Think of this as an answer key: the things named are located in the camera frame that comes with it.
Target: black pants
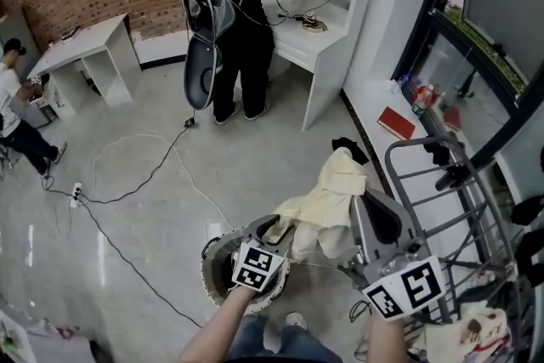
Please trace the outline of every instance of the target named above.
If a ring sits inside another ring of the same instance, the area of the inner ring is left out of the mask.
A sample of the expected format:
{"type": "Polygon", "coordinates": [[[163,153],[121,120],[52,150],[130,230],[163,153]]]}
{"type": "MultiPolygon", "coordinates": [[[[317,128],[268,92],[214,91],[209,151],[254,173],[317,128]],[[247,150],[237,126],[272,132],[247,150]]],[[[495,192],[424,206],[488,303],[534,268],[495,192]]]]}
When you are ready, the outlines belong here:
{"type": "Polygon", "coordinates": [[[54,161],[59,155],[59,149],[49,145],[42,135],[24,120],[21,120],[19,126],[3,139],[2,143],[25,155],[41,175],[48,170],[45,158],[54,161]]]}
{"type": "Polygon", "coordinates": [[[241,74],[242,102],[246,116],[260,114],[264,109],[268,71],[274,51],[272,30],[261,25],[235,25],[221,36],[218,47],[223,55],[223,69],[215,77],[215,118],[221,122],[232,114],[238,71],[241,74]]]}

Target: blue jeans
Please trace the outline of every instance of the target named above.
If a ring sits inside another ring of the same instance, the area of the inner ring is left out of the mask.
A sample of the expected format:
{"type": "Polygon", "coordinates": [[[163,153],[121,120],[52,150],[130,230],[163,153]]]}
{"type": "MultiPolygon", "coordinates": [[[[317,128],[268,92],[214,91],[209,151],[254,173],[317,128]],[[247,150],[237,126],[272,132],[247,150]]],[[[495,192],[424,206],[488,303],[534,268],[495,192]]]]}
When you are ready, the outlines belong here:
{"type": "Polygon", "coordinates": [[[244,316],[235,340],[230,345],[227,361],[244,357],[284,357],[320,363],[342,363],[340,357],[300,326],[283,327],[280,338],[278,354],[265,349],[264,323],[256,315],[244,316]]]}

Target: white bookshelf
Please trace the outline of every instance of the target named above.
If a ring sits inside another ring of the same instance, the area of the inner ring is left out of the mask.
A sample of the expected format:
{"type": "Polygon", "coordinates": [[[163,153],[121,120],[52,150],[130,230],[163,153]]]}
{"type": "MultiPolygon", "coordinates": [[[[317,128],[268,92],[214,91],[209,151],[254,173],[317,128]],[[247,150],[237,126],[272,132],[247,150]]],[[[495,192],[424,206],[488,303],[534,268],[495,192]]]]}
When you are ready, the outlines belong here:
{"type": "MultiPolygon", "coordinates": [[[[348,72],[368,0],[303,0],[298,12],[313,11],[328,30],[314,34],[288,19],[274,26],[276,53],[314,73],[303,129],[320,115],[340,91],[348,72]]],[[[278,22],[275,0],[264,0],[270,23],[278,22]]]]}

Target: black cap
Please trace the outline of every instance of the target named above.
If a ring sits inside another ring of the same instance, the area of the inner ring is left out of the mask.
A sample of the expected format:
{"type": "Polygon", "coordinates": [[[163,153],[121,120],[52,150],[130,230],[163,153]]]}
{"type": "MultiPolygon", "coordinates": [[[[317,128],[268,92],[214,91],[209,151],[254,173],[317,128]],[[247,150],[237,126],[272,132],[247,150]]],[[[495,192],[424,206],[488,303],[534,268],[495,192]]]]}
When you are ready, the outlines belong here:
{"type": "Polygon", "coordinates": [[[18,40],[17,38],[10,38],[3,45],[4,54],[6,54],[7,52],[10,52],[11,50],[17,50],[19,54],[26,54],[26,48],[20,45],[20,40],[18,40]]]}

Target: towel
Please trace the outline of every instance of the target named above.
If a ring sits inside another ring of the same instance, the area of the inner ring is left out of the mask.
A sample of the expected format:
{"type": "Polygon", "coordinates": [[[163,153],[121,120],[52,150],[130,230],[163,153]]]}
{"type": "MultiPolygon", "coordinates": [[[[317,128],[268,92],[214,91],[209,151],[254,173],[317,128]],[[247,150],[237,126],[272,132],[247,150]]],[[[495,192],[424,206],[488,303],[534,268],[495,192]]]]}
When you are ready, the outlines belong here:
{"type": "Polygon", "coordinates": [[[410,353],[421,357],[425,354],[429,363],[483,363],[510,342],[506,313],[486,304],[462,304],[461,320],[453,324],[426,325],[410,353]]]}
{"type": "Polygon", "coordinates": [[[280,220],[265,238],[276,242],[291,225],[297,226],[291,258],[302,261],[315,252],[319,242],[328,258],[336,258],[354,245],[349,204],[352,196],[365,193],[363,167],[344,147],[335,150],[321,169],[317,185],[306,196],[291,198],[275,213],[280,220]]]}

